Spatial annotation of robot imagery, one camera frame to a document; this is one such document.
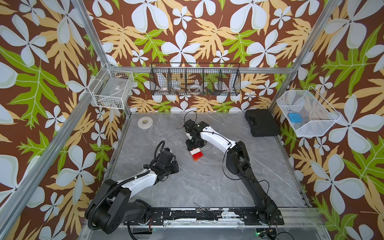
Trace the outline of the white lego brick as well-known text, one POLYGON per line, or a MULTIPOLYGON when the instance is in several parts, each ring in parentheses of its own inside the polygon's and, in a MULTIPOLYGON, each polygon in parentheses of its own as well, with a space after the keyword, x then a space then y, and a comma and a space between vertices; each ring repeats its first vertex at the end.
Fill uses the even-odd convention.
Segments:
POLYGON ((190 150, 190 153, 192 154, 192 155, 194 155, 194 154, 196 154, 196 153, 199 153, 201 150, 199 149, 199 148, 197 148, 197 149, 193 149, 193 150, 190 150))

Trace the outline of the red lego brick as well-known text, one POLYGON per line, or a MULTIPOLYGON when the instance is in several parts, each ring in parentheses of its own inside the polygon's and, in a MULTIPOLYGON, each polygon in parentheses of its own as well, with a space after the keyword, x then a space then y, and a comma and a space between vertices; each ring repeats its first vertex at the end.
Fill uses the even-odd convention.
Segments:
POLYGON ((200 158, 202 158, 204 155, 202 152, 196 152, 196 153, 193 153, 192 154, 192 158, 193 160, 196 162, 198 161, 200 158))

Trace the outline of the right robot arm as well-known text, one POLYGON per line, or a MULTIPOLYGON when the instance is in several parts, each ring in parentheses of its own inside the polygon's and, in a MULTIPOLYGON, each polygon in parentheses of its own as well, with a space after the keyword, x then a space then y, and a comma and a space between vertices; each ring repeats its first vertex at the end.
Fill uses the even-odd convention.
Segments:
POLYGON ((260 181, 255 177, 247 148, 243 142, 235 142, 224 137, 205 122, 196 123, 193 120, 187 120, 183 128, 189 136, 189 139, 186 140, 189 151, 200 149, 210 143, 225 154, 222 165, 226 166, 228 171, 237 176, 237 180, 242 181, 245 185, 254 201, 261 223, 266 225, 285 224, 276 203, 268 196, 260 181))

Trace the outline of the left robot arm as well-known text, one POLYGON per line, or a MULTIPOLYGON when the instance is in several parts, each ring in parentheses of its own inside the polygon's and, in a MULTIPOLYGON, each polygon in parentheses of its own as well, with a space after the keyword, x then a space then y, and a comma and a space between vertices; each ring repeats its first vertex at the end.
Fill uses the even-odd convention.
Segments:
POLYGON ((86 211, 88 228, 111 234, 122 223, 148 224, 152 207, 139 199, 132 202, 131 197, 178 172, 176 156, 165 148, 139 174, 121 181, 106 180, 86 211))

